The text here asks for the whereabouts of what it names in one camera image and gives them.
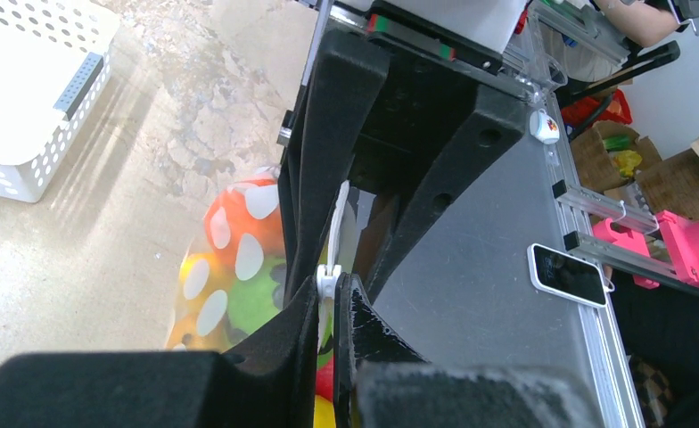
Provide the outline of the yellow mango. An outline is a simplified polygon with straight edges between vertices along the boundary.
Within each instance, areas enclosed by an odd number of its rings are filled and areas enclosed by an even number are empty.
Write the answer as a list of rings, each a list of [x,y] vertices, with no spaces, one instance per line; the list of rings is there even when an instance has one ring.
[[[333,403],[319,395],[315,396],[314,405],[314,428],[335,428],[335,415]]]

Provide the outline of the clear zip top bag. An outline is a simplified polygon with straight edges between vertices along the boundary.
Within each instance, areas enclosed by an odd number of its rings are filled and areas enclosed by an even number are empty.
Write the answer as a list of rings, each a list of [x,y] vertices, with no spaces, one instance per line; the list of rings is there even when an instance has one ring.
[[[166,349],[228,351],[284,308],[279,174],[257,169],[209,206],[180,264]]]

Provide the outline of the orange mango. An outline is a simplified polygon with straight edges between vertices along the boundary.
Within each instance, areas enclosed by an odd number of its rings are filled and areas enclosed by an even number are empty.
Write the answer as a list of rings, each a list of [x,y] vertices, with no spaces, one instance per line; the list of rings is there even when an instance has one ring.
[[[212,253],[190,253],[181,264],[168,350],[215,350],[232,347],[225,329],[228,292],[233,283]]]

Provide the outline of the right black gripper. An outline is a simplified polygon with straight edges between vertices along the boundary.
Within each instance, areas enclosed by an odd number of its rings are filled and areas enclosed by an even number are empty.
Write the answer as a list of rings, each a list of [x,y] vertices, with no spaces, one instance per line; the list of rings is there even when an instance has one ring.
[[[379,194],[364,229],[376,300],[448,207],[525,134],[527,87],[500,58],[442,57],[331,1],[278,180],[290,301],[315,269],[342,182]]]

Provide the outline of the orange fruit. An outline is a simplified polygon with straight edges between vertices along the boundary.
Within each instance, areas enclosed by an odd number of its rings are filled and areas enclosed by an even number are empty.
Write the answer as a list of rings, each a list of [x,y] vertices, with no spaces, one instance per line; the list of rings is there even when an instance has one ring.
[[[227,186],[210,205],[203,224],[211,250],[225,265],[233,266],[245,234],[257,239],[265,255],[284,255],[278,186],[268,174]]]

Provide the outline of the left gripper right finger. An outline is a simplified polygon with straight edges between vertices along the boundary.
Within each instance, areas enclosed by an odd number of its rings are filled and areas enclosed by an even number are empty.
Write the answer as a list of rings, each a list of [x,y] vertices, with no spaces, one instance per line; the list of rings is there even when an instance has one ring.
[[[372,308],[355,275],[334,289],[333,404],[339,427],[601,427],[596,401],[549,366],[426,361]]]

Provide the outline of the green watermelon toy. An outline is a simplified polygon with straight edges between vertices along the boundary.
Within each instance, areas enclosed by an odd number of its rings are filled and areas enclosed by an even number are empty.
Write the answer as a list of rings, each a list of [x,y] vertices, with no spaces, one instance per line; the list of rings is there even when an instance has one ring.
[[[267,257],[255,276],[234,282],[228,293],[226,325],[232,344],[243,341],[281,311],[285,277],[285,259]]]

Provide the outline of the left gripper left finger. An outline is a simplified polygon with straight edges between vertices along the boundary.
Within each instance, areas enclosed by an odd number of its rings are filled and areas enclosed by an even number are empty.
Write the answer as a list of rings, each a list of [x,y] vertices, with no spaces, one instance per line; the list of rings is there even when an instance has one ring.
[[[309,427],[316,281],[224,353],[29,353],[0,366],[0,427]]]

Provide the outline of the person forearm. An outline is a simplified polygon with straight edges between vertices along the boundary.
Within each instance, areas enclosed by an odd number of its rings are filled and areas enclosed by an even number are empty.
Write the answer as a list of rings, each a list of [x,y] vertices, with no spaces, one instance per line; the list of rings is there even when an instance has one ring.
[[[659,44],[680,27],[671,12],[642,1],[624,4],[622,1],[597,0],[594,4],[617,30],[644,48]]]

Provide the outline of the red apple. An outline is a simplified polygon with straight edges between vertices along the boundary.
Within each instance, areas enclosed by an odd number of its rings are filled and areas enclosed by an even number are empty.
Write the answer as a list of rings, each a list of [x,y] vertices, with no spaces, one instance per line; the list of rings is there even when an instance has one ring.
[[[334,357],[329,357],[320,365],[316,373],[316,395],[333,402],[334,392]]]

